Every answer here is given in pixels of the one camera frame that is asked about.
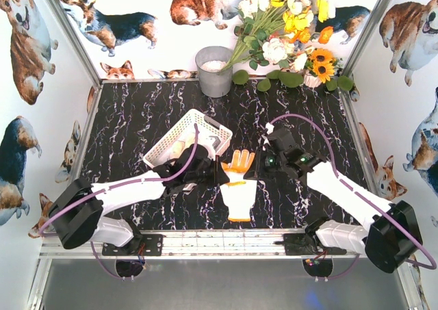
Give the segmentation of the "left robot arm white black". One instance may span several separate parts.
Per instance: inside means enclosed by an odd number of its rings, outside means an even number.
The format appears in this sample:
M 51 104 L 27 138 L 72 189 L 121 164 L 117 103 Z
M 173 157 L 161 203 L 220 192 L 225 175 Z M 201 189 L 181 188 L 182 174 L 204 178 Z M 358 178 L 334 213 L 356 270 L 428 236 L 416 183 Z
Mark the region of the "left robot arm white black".
M 109 218 L 108 213 L 142 201 L 188 193 L 198 185 L 228 183 L 230 180 L 218 161 L 219 145 L 219 137 L 202 134 L 178 158 L 169 159 L 140 176 L 113 183 L 74 180 L 49 210 L 49 221 L 62 246 L 70 250 L 89 241 L 106 242 L 119 248 L 137 246 L 141 235 L 133 224 Z

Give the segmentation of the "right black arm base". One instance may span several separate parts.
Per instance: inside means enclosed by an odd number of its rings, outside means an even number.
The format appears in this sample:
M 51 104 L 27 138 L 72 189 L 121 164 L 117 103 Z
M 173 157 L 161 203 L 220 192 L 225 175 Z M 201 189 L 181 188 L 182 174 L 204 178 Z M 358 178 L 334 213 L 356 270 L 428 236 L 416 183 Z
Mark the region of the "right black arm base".
M 305 233 L 283 234 L 283 247 L 286 255 L 346 255 L 347 251 L 337 247 L 323 246 L 316 238 Z

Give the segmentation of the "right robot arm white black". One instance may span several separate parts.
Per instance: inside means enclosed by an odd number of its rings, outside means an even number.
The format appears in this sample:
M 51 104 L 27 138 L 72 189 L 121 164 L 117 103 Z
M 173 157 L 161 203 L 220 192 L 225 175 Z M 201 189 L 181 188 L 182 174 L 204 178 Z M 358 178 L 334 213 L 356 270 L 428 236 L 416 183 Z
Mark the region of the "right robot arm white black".
M 423 244 L 415 212 L 405 201 L 381 198 L 333 168 L 324 156 L 303 150 L 284 128 L 265 127 L 263 146 L 244 175 L 246 180 L 268 180 L 277 173 L 321 193 L 358 223 L 328 218 L 314 222 L 306 232 L 316 244 L 365 255 L 377 268 L 392 273 Z

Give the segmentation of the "cream glove red cuff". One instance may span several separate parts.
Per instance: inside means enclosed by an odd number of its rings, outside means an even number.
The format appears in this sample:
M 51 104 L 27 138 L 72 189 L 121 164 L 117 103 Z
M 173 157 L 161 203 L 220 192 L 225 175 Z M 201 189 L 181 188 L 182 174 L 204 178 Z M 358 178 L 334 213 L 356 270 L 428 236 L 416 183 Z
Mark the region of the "cream glove red cuff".
M 183 140 L 177 140 L 170 148 L 168 154 L 168 159 L 178 159 L 181 154 L 186 150 L 192 143 Z

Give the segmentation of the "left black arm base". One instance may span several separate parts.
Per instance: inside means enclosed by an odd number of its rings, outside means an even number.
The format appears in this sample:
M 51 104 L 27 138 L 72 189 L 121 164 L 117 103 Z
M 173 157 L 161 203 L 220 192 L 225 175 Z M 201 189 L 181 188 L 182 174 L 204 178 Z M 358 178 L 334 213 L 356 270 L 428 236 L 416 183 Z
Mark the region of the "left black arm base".
M 134 256 L 141 255 L 159 257 L 162 255 L 164 236 L 162 234 L 140 234 L 124 246 L 115 246 L 105 243 L 102 255 L 104 256 Z

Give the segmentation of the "white perforated storage basket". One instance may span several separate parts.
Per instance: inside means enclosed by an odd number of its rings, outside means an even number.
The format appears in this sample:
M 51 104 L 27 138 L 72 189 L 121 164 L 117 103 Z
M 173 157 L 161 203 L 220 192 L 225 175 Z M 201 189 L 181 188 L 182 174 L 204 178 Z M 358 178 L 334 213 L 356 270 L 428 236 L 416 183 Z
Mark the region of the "white perforated storage basket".
M 233 136 L 230 129 L 197 109 L 191 109 L 143 156 L 143 162 L 149 168 L 162 165 L 169 160 L 170 148 L 177 140 L 191 142 L 192 146 L 196 135 L 195 125 L 198 127 L 198 144 L 208 150 L 210 159 L 221 156 L 230 146 Z

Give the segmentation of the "white glove orange cuff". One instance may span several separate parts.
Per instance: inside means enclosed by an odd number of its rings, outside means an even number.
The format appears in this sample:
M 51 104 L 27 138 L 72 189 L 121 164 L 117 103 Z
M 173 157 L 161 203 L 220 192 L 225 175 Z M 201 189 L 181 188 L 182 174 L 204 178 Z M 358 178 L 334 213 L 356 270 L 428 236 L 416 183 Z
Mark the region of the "white glove orange cuff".
M 250 211 L 255 204 L 257 182 L 242 180 L 220 186 L 223 203 L 231 222 L 250 222 Z

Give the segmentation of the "yellow dotted work glove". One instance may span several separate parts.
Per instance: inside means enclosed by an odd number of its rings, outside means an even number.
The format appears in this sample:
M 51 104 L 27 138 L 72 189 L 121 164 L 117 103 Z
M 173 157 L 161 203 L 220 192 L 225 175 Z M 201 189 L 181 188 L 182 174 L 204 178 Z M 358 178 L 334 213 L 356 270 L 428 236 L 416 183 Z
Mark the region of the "yellow dotted work glove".
M 221 163 L 222 169 L 229 178 L 229 182 L 226 186 L 238 186 L 246 184 L 244 175 L 247 173 L 251 167 L 253 160 L 255 158 L 255 153 L 250 152 L 247 149 L 235 150 L 230 163 Z

